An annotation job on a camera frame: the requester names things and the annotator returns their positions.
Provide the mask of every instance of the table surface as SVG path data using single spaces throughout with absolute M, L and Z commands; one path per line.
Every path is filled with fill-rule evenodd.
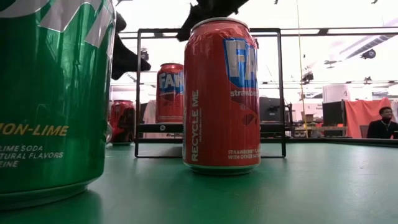
M 180 153 L 140 144 L 143 154 Z M 286 159 L 263 159 L 248 175 L 194 174 L 180 159 L 135 159 L 106 150 L 104 174 L 70 199 L 0 213 L 1 224 L 33 223 L 398 223 L 398 150 L 288 144 Z M 280 144 L 263 144 L 268 155 Z

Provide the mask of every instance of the man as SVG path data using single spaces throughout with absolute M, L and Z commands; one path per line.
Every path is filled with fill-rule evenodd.
M 369 124 L 367 138 L 374 139 L 390 139 L 394 136 L 394 139 L 398 139 L 398 124 L 391 121 L 392 109 L 385 106 L 379 110 L 381 116 L 380 120 L 372 121 Z

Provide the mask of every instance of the metal rack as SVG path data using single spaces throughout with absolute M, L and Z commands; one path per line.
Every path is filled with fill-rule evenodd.
M 141 39 L 142 34 L 166 34 L 178 33 L 180 29 L 139 29 L 137 32 L 137 80 L 136 80 L 136 137 L 134 155 L 136 158 L 181 158 L 179 156 L 140 156 L 139 155 L 139 142 L 140 133 L 182 133 L 182 124 L 139 124 L 140 121 L 140 80 L 141 80 Z M 279 74 L 279 99 L 280 108 L 285 108 L 284 102 L 284 85 L 283 85 L 283 71 L 282 71 L 282 35 L 279 28 L 253 28 L 250 33 L 275 33 L 277 37 L 277 50 L 278 50 L 278 74 Z M 262 124 L 261 129 L 275 129 L 281 132 L 281 145 L 282 151 L 280 156 L 261 156 L 261 158 L 285 158 L 286 157 L 286 136 L 285 136 L 285 110 L 280 110 L 280 123 L 277 124 Z

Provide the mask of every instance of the fanta logo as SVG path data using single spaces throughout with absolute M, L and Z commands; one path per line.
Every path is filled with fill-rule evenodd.
M 162 93 L 184 91 L 183 73 L 161 73 L 159 74 L 159 89 Z
M 257 88 L 257 53 L 244 39 L 224 39 L 228 78 L 238 88 Z
M 0 12 L 0 18 L 17 18 L 34 14 L 50 0 L 16 0 L 13 4 Z M 98 15 L 88 32 L 85 41 L 95 47 L 100 47 L 107 28 L 114 23 L 115 15 L 111 0 L 55 0 L 48 13 L 40 21 L 39 26 L 63 32 L 76 16 L 80 6 L 89 4 Z

